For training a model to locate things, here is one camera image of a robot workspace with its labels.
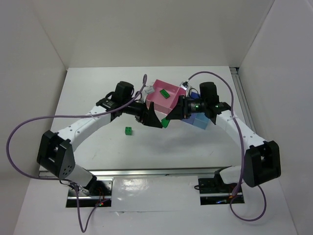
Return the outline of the green 2x2 lego cube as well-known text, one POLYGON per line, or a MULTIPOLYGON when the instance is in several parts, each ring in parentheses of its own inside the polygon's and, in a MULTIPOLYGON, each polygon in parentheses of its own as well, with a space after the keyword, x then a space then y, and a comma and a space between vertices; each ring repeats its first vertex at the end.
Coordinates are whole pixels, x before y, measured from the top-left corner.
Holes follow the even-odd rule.
POLYGON ((124 132, 125 132, 126 136, 132 136, 133 135, 132 127, 129 127, 129 126, 125 127, 125 131, 124 132))

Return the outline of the green 2x4 lego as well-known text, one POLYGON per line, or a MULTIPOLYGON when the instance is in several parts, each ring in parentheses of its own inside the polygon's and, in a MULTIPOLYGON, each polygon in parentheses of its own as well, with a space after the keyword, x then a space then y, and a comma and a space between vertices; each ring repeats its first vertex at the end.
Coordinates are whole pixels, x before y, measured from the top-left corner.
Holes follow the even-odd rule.
POLYGON ((169 94, 165 89, 160 90, 160 94, 161 94, 165 99, 168 99, 168 98, 170 97, 170 94, 169 94))

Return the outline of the green stepped lego assembly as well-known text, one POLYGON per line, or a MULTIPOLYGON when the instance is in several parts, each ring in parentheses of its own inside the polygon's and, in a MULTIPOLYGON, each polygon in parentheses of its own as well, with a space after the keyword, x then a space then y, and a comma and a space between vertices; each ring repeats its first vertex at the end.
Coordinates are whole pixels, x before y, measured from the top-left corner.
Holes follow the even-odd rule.
POLYGON ((167 120, 166 118, 163 118, 163 119, 161 120, 161 124, 162 124, 162 127, 163 127, 163 128, 167 128, 168 125, 169 125, 169 123, 170 123, 170 120, 167 120))

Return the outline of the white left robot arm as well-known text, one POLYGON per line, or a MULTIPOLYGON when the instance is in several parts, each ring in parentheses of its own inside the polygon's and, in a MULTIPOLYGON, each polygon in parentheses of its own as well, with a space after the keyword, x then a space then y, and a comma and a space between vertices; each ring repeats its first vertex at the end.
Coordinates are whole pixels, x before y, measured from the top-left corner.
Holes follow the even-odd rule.
POLYGON ((58 132, 46 131, 41 138, 37 163, 60 181, 71 181, 91 194, 101 184, 95 175, 79 166, 74 159, 74 152, 83 141, 123 113, 135 116, 145 126, 162 128, 154 104, 147 106, 133 101, 133 90, 132 84, 120 81, 113 92, 96 103, 86 118, 58 132))

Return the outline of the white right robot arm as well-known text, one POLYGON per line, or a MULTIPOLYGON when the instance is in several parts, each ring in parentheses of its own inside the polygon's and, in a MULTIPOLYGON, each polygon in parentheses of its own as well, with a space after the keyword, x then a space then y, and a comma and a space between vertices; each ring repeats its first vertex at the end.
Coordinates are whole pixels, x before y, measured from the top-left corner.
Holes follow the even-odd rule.
POLYGON ((258 136, 235 115, 230 105, 220 102, 213 82, 200 84, 199 98, 191 99, 180 95, 166 119, 187 119, 193 113, 203 113, 239 145, 243 153, 240 177, 249 187, 253 188, 281 176, 278 144, 258 136))

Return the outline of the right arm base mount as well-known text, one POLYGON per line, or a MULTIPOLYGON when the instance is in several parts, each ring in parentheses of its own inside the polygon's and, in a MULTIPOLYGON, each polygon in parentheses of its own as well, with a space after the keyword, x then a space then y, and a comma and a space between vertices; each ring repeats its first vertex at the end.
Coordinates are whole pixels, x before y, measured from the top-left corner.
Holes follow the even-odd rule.
POLYGON ((232 195, 236 183, 226 184, 223 182, 220 172, 216 170, 212 177, 199 178, 194 189, 200 193, 200 204, 203 205, 226 205, 232 201, 234 204, 244 204, 242 189, 237 196, 232 195))

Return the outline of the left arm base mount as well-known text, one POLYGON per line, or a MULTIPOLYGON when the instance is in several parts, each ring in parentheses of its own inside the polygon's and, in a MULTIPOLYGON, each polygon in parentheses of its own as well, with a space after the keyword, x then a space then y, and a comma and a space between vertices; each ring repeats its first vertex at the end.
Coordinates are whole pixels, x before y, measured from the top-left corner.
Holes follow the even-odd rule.
POLYGON ((74 183, 59 181, 61 185, 68 186, 66 208, 76 208, 77 199, 81 208, 111 207, 112 205, 112 177, 98 177, 95 186, 87 190, 74 183))

